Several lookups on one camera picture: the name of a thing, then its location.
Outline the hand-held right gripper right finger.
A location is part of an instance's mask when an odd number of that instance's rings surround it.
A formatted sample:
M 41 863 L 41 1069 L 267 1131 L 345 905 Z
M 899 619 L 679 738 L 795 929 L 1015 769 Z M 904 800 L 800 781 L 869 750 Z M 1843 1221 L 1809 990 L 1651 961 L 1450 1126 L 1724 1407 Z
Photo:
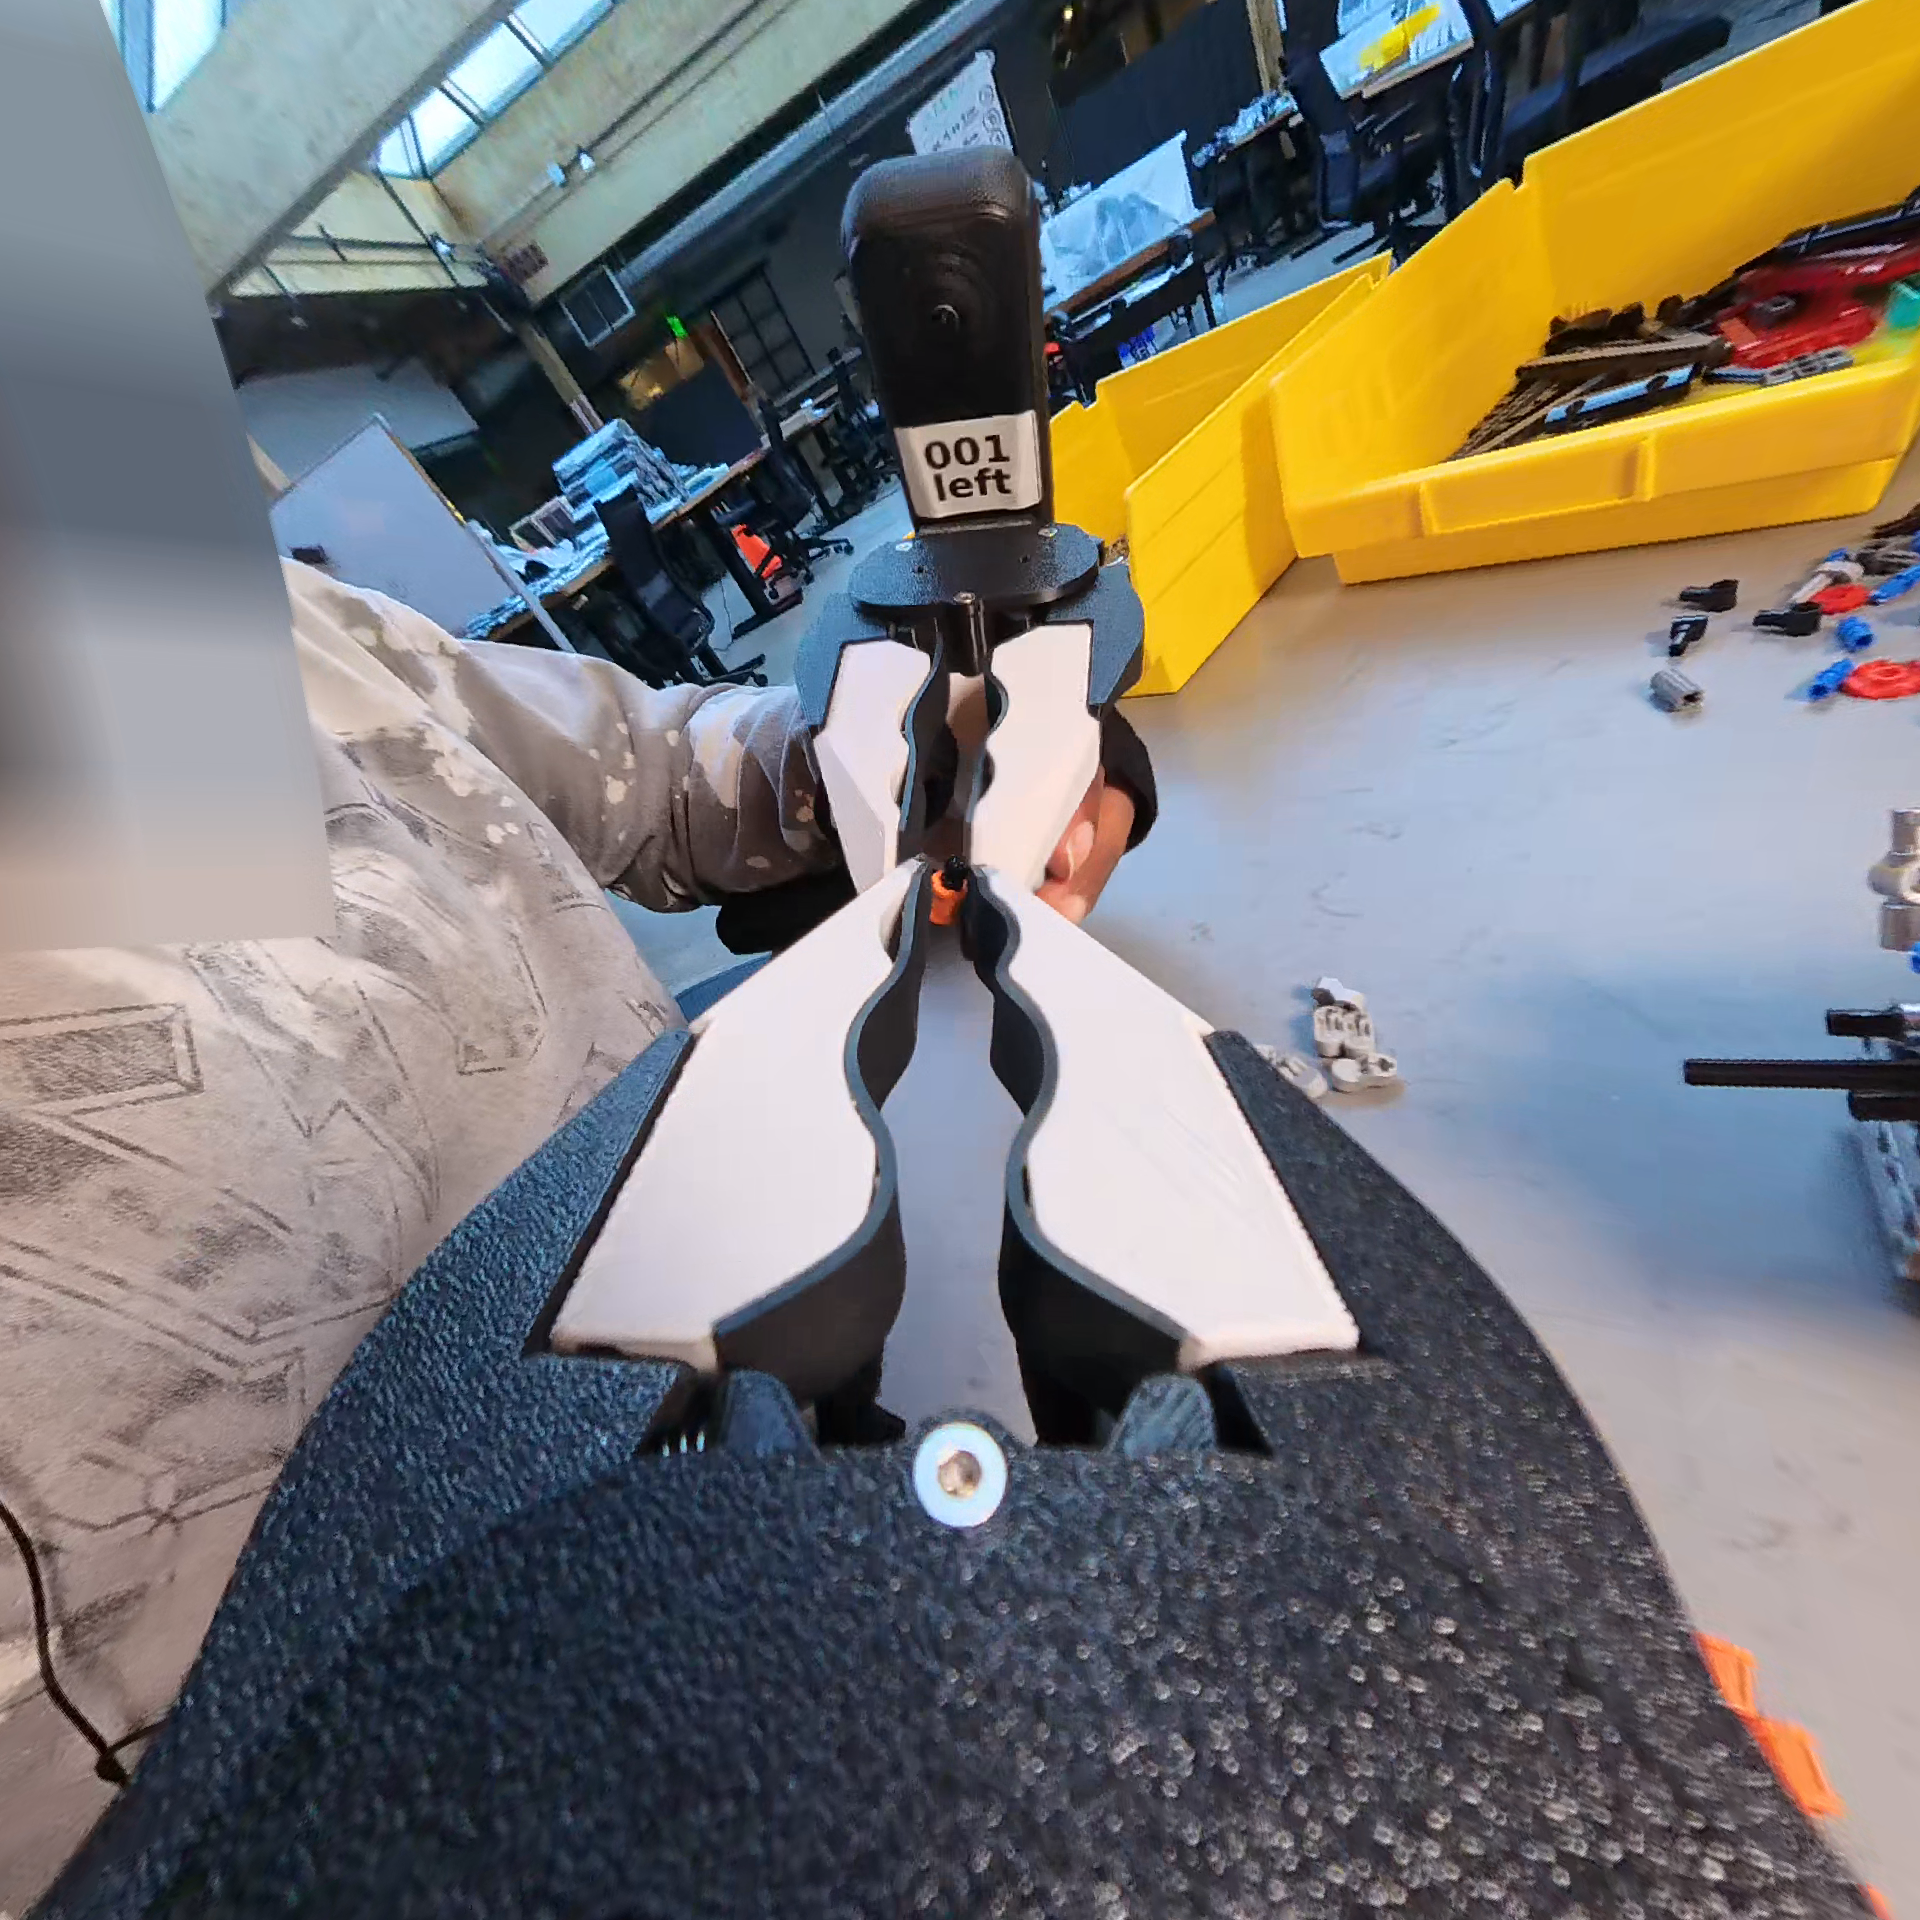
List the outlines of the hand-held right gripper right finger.
M 971 869 L 963 943 L 1021 1113 L 998 1300 L 1034 1420 L 1115 1422 L 1164 1374 L 1356 1357 L 1221 1033 L 995 868 Z

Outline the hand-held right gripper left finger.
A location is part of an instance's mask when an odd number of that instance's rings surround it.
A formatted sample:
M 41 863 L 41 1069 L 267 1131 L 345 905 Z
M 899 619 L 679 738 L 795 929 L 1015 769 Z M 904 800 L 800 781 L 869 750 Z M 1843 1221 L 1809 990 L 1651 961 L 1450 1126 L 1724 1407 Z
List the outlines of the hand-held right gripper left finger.
M 907 1260 L 882 1101 L 919 1036 L 927 863 L 696 1023 L 555 1297 L 552 1348 L 756 1370 L 826 1401 L 877 1368 Z

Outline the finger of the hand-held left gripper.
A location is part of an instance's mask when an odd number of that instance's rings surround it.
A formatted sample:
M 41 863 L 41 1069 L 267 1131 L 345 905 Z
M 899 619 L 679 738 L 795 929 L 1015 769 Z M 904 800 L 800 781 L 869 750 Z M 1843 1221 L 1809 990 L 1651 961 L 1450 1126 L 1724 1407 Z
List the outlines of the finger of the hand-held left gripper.
M 1036 891 L 1093 786 L 1090 622 L 1048 622 L 1001 641 L 985 666 L 988 730 L 967 809 L 967 858 L 998 891 Z
M 841 650 L 814 750 L 856 893 L 921 858 L 942 735 L 943 664 L 933 655 L 901 639 Z

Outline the pile of grey connector pieces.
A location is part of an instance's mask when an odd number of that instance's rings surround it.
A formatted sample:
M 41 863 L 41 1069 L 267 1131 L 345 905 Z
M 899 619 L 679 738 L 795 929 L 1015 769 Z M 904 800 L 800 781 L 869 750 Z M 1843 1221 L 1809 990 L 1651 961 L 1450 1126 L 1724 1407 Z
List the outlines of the pile of grey connector pieces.
M 1379 1028 L 1362 989 L 1323 974 L 1310 989 L 1310 1049 L 1258 1043 L 1256 1052 L 1282 1083 L 1310 1101 L 1373 1096 L 1404 1090 L 1398 1058 L 1379 1043 Z

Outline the grey toy brick assembly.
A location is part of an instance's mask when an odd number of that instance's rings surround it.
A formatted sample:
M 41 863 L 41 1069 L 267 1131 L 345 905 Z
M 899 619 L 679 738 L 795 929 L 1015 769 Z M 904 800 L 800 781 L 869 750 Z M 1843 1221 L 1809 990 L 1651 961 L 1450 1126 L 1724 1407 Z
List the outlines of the grey toy brick assembly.
M 1879 935 L 1917 974 L 1917 808 L 1887 818 L 1887 850 L 1869 872 L 1879 900 Z M 1917 997 L 1870 1011 L 1832 1007 L 1825 1036 L 1856 1044 L 1821 1059 L 1686 1059 L 1683 1083 L 1697 1090 L 1838 1092 L 1859 1131 L 1869 1194 L 1897 1281 L 1917 1289 Z

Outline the person's left forearm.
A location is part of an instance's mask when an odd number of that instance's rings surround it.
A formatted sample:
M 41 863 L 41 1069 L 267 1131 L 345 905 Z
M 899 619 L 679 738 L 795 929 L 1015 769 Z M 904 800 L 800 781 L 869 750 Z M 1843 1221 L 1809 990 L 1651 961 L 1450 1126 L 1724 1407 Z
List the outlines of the person's left forearm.
M 654 690 L 597 656 L 455 639 L 310 564 L 281 576 L 326 725 L 401 740 L 458 800 L 491 770 L 595 884 L 672 913 L 848 875 L 794 687 Z

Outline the person's left hand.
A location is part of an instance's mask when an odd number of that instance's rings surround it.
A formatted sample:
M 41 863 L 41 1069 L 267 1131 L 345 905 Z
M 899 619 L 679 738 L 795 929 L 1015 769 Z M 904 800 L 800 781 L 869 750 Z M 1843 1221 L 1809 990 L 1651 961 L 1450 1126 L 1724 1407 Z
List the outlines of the person's left hand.
M 1155 802 L 1100 770 L 1048 855 L 1037 900 L 1083 923 L 1130 848 L 1155 824 Z

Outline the person's black trousers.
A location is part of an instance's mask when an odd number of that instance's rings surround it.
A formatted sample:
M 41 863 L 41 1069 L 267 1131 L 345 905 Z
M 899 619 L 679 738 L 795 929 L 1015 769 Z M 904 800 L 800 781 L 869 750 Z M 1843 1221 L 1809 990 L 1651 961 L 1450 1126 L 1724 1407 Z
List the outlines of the person's black trousers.
M 733 891 L 720 901 L 714 934 L 739 956 L 781 953 L 856 896 L 844 864 L 753 891 Z

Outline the yellow bin holding brass parts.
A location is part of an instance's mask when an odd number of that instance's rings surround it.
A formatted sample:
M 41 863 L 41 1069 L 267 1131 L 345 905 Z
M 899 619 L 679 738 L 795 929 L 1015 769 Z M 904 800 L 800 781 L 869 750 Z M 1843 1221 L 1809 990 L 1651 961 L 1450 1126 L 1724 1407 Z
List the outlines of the yellow bin holding brass parts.
M 1187 687 L 1295 564 L 1272 387 L 1392 273 L 1379 251 L 1108 376 L 1050 422 L 1055 513 L 1124 559 L 1145 607 L 1134 697 Z

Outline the black office chair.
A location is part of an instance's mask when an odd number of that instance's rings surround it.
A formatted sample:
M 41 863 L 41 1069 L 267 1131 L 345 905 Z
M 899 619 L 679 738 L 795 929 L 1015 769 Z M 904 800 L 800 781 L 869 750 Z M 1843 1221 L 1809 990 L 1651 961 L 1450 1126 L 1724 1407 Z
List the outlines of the black office chair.
M 675 576 L 651 515 L 632 489 L 594 502 L 607 535 L 611 570 L 634 612 L 638 636 L 627 655 L 652 687 L 733 683 L 767 687 L 764 656 L 728 666 L 714 650 L 714 619 L 706 606 Z

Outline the white panel board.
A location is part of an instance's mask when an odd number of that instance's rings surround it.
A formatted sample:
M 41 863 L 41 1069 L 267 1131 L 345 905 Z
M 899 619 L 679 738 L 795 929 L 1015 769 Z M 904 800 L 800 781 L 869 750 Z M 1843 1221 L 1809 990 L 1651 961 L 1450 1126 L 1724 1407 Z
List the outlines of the white panel board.
M 384 593 L 448 635 L 470 636 L 503 607 L 497 635 L 533 625 L 552 650 L 574 651 L 539 593 L 453 507 L 384 418 L 290 482 L 269 519 L 281 555 Z

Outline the yellow bin holding dark parts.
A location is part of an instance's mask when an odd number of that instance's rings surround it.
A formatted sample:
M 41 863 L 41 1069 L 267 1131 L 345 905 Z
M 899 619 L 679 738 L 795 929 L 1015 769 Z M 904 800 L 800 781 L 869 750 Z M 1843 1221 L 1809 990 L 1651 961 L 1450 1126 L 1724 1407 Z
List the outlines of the yellow bin holding dark parts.
M 1713 288 L 1917 181 L 1917 5 L 1849 5 L 1533 156 L 1270 387 L 1282 507 L 1341 583 L 1870 510 L 1916 337 L 1456 461 L 1549 321 Z

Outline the heap of dark brick parts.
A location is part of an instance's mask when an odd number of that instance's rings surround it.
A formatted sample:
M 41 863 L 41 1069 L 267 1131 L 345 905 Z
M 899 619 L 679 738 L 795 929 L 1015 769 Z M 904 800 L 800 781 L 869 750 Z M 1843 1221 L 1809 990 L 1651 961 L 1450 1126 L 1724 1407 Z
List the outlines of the heap of dark brick parts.
M 1692 295 L 1554 319 L 1454 449 L 1475 459 L 1638 419 L 1697 392 L 1769 392 L 1905 351 L 1917 323 L 1917 189 L 1783 234 Z

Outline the scattered small brick parts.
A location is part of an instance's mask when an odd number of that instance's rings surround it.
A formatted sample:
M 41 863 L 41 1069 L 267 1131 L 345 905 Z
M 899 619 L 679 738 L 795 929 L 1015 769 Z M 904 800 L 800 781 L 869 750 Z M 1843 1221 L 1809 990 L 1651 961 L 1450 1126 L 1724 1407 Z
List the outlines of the scattered small brick parts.
M 1798 690 L 1806 704 L 1913 701 L 1917 656 L 1887 656 L 1874 617 L 1917 593 L 1917 508 L 1885 519 L 1850 544 L 1828 551 L 1774 606 L 1754 607 L 1748 625 L 1776 639 L 1819 639 L 1828 660 Z M 1719 615 L 1740 607 L 1740 580 L 1696 583 L 1674 597 L 1660 666 L 1680 662 L 1706 641 Z

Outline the group of orange bushes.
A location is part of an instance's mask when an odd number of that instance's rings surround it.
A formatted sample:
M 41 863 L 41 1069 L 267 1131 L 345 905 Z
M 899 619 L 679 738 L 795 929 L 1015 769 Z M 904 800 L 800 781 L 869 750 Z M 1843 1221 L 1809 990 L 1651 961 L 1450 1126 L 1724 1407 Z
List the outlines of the group of orange bushes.
M 1765 1706 L 1758 1655 L 1748 1646 L 1711 1631 L 1696 1631 L 1692 1646 L 1711 1678 L 1714 1699 L 1741 1725 L 1741 1731 L 1762 1755 L 1793 1811 L 1819 1836 L 1833 1836 L 1845 1819 L 1845 1804 L 1811 1731 L 1792 1716 Z

